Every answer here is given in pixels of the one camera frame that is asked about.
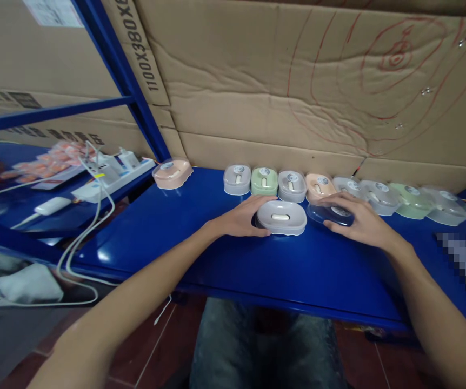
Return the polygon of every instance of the green soap dish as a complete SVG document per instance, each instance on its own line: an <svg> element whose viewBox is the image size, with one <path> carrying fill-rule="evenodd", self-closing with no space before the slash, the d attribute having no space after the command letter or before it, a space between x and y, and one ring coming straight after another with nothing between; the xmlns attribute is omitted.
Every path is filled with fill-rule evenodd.
<svg viewBox="0 0 466 389"><path fill-rule="evenodd" d="M253 196L276 196L278 175L268 167L257 167L251 174L251 194Z"/></svg>
<svg viewBox="0 0 466 389"><path fill-rule="evenodd" d="M396 212L401 216L421 220L435 207L431 197L427 194L422 194L414 186L398 183L391 183L389 186L396 189L399 194L402 205Z"/></svg>

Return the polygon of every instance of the tiled floor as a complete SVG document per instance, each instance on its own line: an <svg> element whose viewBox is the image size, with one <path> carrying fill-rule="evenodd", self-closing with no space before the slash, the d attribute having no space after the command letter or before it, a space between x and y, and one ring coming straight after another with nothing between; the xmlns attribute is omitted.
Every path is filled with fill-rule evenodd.
<svg viewBox="0 0 466 389"><path fill-rule="evenodd" d="M171 304L156 326L151 315L119 348L106 389L158 389L191 362L205 298L191 296L186 305ZM58 337L84 311L69 315L5 379L0 389L23 389L46 361ZM375 344L354 325L336 322L347 381L355 389L442 388L426 356L414 348Z"/></svg>

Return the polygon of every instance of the cardboard wall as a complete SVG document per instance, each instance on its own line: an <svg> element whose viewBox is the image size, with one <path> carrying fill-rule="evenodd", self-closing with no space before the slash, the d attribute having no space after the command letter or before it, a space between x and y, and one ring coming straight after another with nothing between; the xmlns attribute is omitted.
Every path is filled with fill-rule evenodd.
<svg viewBox="0 0 466 389"><path fill-rule="evenodd" d="M117 3L106 0L109 14ZM132 4L191 161L333 174L367 156L368 178L465 188L466 16L451 15L466 5L294 3Z"/></svg>
<svg viewBox="0 0 466 389"><path fill-rule="evenodd" d="M45 4L0 0L0 115L120 96L70 0ZM169 151L184 157L170 112L154 105L168 101L159 89L147 101ZM0 140L31 145L60 139L153 157L127 106L0 131Z"/></svg>

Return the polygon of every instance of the forearm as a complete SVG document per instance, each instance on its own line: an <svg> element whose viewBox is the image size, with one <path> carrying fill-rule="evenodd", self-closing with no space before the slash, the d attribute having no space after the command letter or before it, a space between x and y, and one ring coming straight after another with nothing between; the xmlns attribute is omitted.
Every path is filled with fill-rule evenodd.
<svg viewBox="0 0 466 389"><path fill-rule="evenodd" d="M398 240L386 251L424 350L448 387L466 388L466 318L433 280L409 243Z"/></svg>
<svg viewBox="0 0 466 389"><path fill-rule="evenodd" d="M213 223L206 223L113 290L60 337L30 388L98 387L104 383L119 345L152 314L219 236ZM69 385L65 385L66 375Z"/></svg>

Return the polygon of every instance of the jeans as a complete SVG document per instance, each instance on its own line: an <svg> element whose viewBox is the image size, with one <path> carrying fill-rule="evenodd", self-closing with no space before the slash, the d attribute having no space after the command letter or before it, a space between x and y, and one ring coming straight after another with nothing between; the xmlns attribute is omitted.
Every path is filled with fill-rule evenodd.
<svg viewBox="0 0 466 389"><path fill-rule="evenodd" d="M261 335L255 316L254 307L208 298L190 389L346 389L330 320L294 314L283 334Z"/></svg>

